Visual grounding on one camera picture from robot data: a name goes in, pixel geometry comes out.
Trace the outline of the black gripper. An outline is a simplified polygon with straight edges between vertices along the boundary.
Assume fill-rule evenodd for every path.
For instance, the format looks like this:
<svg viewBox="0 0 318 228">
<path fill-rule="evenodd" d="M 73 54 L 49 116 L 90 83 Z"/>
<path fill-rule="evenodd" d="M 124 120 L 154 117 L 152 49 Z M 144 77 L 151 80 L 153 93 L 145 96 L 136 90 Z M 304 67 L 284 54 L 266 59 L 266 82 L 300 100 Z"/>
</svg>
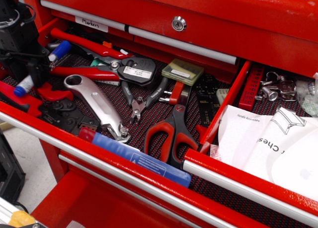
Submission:
<svg viewBox="0 0 318 228">
<path fill-rule="evenodd" d="M 0 0 L 0 64 L 17 82 L 28 75 L 36 88 L 50 77 L 49 51 L 39 44 L 36 11 L 19 0 Z"/>
</svg>

